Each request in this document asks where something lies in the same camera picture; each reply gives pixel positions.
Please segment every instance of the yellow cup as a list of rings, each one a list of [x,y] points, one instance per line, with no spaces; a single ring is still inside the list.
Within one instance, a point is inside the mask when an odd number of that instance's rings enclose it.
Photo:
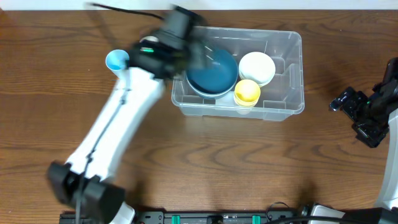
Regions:
[[[234,101],[239,106],[254,106],[259,101],[261,90],[252,80],[241,80],[235,86]]]

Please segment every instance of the green clip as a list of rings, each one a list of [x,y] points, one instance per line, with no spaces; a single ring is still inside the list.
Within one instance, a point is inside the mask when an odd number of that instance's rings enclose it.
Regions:
[[[180,216],[179,215],[172,216],[172,224],[180,224]]]
[[[253,215],[253,224],[261,224],[261,217],[259,215]]]

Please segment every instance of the plastic bin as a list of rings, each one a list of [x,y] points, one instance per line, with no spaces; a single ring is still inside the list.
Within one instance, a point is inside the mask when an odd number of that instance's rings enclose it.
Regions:
[[[197,29],[206,29],[207,41],[229,51],[238,64],[250,52],[264,52],[273,59],[276,73],[272,81],[261,88],[259,102],[252,108],[235,104],[233,91],[218,100],[206,100],[195,94],[186,77],[174,80],[172,101],[183,114],[283,121],[304,110],[302,40],[298,33],[217,27]]]

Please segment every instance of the white backdrop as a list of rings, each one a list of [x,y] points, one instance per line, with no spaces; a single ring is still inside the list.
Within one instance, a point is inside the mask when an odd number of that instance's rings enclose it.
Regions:
[[[90,0],[125,9],[398,9],[398,0]],[[80,10],[85,0],[0,0],[3,10]]]

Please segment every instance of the wood grain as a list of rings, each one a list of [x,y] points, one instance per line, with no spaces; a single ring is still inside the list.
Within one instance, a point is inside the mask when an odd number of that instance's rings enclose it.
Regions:
[[[121,47],[159,25],[100,12]],[[389,139],[355,140],[351,121],[328,111],[347,86],[370,93],[398,56],[395,11],[198,11],[212,26],[294,30],[303,39],[305,110],[281,123],[185,117],[170,93],[149,111],[116,184],[127,202],[167,210],[264,210],[306,200],[371,207]],[[0,223],[57,223],[45,179],[81,143],[114,85],[111,50],[83,11],[0,15]]]

